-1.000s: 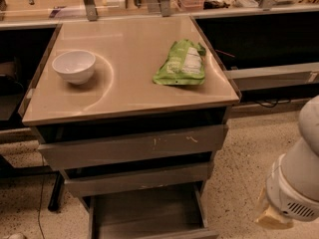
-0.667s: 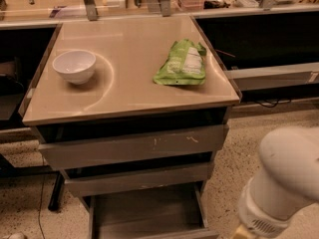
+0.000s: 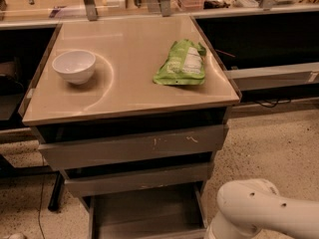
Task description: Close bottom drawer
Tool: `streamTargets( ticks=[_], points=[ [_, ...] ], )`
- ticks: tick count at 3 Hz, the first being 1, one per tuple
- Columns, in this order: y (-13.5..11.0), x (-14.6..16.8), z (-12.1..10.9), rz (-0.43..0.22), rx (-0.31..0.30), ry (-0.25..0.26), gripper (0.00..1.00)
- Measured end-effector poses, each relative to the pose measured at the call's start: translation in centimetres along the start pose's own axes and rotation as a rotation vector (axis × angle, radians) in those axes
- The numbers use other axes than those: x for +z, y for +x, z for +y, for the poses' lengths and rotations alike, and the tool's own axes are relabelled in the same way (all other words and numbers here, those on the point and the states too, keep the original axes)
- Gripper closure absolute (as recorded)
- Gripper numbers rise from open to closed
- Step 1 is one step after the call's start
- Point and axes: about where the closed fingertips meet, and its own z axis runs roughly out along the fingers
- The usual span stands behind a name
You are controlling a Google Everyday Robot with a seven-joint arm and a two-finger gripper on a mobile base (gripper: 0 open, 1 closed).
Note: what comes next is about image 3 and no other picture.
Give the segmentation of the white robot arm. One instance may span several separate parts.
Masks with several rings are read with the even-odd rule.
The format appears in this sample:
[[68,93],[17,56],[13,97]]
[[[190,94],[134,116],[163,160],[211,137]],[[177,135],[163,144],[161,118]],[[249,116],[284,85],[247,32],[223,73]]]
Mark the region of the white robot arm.
[[216,201],[218,212],[203,239],[252,239],[262,229],[319,239],[319,203],[283,197],[266,179],[226,182]]

